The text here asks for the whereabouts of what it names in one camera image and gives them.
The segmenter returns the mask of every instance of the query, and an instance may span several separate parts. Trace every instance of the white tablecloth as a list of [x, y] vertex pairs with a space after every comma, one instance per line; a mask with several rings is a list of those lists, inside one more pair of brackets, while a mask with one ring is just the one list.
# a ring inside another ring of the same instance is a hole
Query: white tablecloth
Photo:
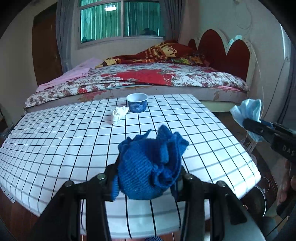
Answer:
[[[145, 112], [128, 113], [112, 126], [113, 109], [125, 105], [125, 98], [103, 99], [28, 113], [0, 149], [1, 188], [40, 215], [65, 181], [84, 182], [104, 172], [115, 162], [120, 142], [148, 129], [149, 137], [155, 138], [163, 124], [189, 141], [182, 164], [202, 181], [223, 180], [239, 198], [259, 182], [260, 173], [241, 144], [192, 95], [149, 96]], [[120, 193], [116, 201], [106, 202], [111, 236], [137, 238], [175, 231], [184, 206], [175, 203], [170, 190], [151, 201], [131, 200]], [[85, 202], [82, 209], [84, 232]]]

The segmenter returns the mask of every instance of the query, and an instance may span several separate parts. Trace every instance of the screw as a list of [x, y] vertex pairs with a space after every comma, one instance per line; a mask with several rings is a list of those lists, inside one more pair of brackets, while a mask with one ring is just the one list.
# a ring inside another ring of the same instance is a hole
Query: screw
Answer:
[[218, 184], [218, 186], [223, 187], [223, 188], [226, 186], [226, 183], [224, 181], [217, 181], [217, 184]]
[[100, 173], [96, 177], [97, 177], [97, 179], [99, 179], [100, 181], [102, 181], [102, 180], [105, 180], [106, 175], [104, 173]]
[[184, 176], [187, 180], [192, 180], [193, 179], [193, 176], [189, 173], [185, 174]]
[[73, 184], [74, 184], [73, 181], [66, 181], [64, 185], [65, 185], [65, 187], [68, 188], [68, 187], [71, 187]]

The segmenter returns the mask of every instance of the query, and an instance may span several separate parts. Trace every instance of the blue and white bowl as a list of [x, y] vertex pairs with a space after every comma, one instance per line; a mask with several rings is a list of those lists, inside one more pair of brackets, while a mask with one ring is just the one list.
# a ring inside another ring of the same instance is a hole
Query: blue and white bowl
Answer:
[[134, 113], [140, 113], [146, 110], [147, 99], [148, 96], [143, 93], [134, 93], [126, 97], [130, 111]]

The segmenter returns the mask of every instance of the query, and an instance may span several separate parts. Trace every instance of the headboard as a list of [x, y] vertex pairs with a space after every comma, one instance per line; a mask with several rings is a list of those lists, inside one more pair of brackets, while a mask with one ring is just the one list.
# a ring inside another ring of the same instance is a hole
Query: headboard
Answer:
[[243, 36], [237, 35], [230, 41], [219, 29], [207, 29], [188, 46], [205, 55], [210, 67], [241, 77], [251, 87], [255, 69], [255, 51]]

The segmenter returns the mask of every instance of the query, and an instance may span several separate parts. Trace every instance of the red floral pattern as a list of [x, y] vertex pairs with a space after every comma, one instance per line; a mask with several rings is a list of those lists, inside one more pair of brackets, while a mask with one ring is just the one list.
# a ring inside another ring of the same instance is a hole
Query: red floral pattern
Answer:
[[249, 91], [241, 78], [218, 72], [210, 67], [171, 63], [115, 64], [91, 70], [86, 77], [37, 92], [26, 100], [25, 107], [40, 105], [66, 96], [137, 84], [229, 86]]

